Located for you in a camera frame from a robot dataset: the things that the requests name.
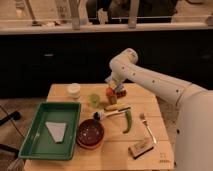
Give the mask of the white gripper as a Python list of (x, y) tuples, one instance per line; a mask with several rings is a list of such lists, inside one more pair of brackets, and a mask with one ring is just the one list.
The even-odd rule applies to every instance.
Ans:
[[(112, 72), (109, 77), (105, 79), (105, 82), (111, 87), (115, 88), (119, 84), (123, 83), (125, 81), (125, 78), (121, 75), (115, 74)], [(117, 96), (115, 94), (109, 95), (108, 100), (110, 104), (116, 104), (117, 103)]]

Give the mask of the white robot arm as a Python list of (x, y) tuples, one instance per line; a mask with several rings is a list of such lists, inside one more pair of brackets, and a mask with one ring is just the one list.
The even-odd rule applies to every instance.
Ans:
[(136, 65), (138, 54), (127, 48), (109, 62), (107, 81), (126, 79), (151, 91), (178, 110), (174, 171), (213, 171), (213, 90)]

